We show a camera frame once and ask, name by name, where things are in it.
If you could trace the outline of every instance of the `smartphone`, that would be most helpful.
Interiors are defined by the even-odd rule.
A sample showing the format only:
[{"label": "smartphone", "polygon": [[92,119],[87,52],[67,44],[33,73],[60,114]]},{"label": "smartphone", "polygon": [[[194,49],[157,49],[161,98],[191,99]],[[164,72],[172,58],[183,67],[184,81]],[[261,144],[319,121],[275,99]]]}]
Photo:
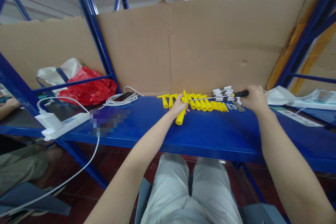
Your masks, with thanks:
[{"label": "smartphone", "polygon": [[116,97],[112,101],[115,101],[115,102],[125,102],[125,101],[131,99],[134,95],[135,95],[135,92],[126,92],[126,93],[122,94],[121,96]]}]

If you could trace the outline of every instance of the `khaki pants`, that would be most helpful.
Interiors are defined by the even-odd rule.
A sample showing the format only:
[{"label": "khaki pants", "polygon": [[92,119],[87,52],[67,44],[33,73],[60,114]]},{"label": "khaki pants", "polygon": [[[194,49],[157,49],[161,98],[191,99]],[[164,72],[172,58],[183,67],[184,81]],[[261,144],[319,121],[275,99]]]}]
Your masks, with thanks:
[{"label": "khaki pants", "polygon": [[213,224],[242,224],[231,195],[228,173],[219,160],[198,159],[191,197],[188,177],[189,168],[181,155],[163,154],[141,224],[164,222],[169,215],[181,210],[202,214]]},{"label": "khaki pants", "polygon": [[36,146],[24,148],[0,156],[0,196],[16,184],[41,178],[49,165],[45,151]]}]

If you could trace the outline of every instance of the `chair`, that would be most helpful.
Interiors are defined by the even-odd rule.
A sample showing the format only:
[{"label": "chair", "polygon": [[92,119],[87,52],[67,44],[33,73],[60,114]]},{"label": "chair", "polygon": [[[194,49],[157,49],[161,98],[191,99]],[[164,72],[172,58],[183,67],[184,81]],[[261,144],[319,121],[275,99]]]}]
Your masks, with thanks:
[{"label": "chair", "polygon": [[[32,201],[45,193],[45,191],[29,182],[18,184],[0,197],[0,214]],[[49,211],[55,214],[69,215],[71,206],[55,198],[53,195],[48,195],[23,209]]]},{"label": "chair", "polygon": [[[193,175],[189,174],[189,194],[192,193]],[[152,191],[152,185],[145,179],[142,179],[139,192],[138,207],[135,214],[135,224],[140,224],[145,212],[149,196]],[[273,205],[257,203],[238,208],[243,224],[286,224],[286,221]]]}]

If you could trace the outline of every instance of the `blue shelf surface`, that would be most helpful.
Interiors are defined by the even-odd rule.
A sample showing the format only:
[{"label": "blue shelf surface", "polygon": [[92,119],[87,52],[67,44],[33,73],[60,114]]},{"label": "blue shelf surface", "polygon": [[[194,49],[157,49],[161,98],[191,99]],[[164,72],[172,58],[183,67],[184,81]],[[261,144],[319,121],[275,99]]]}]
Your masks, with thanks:
[{"label": "blue shelf surface", "polygon": [[[103,110],[115,108],[104,107]],[[100,139],[103,145],[132,148],[136,142],[168,111],[156,97],[140,97],[137,101],[118,107],[131,114],[118,124],[111,137]],[[336,173],[336,134],[322,127],[307,127],[285,115],[275,112],[277,118],[295,146],[315,171]],[[41,126],[12,126],[10,121],[0,124],[0,133],[41,136]],[[96,143],[90,137],[89,121],[62,136],[65,141]],[[255,114],[246,110],[229,113],[191,110],[183,125],[172,123],[162,152],[179,153],[240,162],[264,163],[261,140]]]},{"label": "blue shelf surface", "polygon": [[306,114],[312,115],[318,119],[321,119],[322,121],[325,121],[327,123],[330,123],[331,125],[336,126],[336,111],[334,110],[321,110],[316,108],[305,108],[303,110]]}]

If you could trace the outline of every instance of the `red plastic bag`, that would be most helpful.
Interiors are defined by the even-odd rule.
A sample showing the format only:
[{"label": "red plastic bag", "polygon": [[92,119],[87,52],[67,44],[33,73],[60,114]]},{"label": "red plastic bag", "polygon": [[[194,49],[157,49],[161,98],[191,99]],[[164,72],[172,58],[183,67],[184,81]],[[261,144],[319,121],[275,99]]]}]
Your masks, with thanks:
[{"label": "red plastic bag", "polygon": [[[69,82],[102,76],[97,71],[83,66]],[[62,90],[58,96],[70,97],[79,101],[82,105],[97,105],[106,101],[110,96],[115,95],[117,84],[111,79],[100,79],[92,82],[78,84]],[[70,99],[60,99],[71,104],[78,105]]]}]

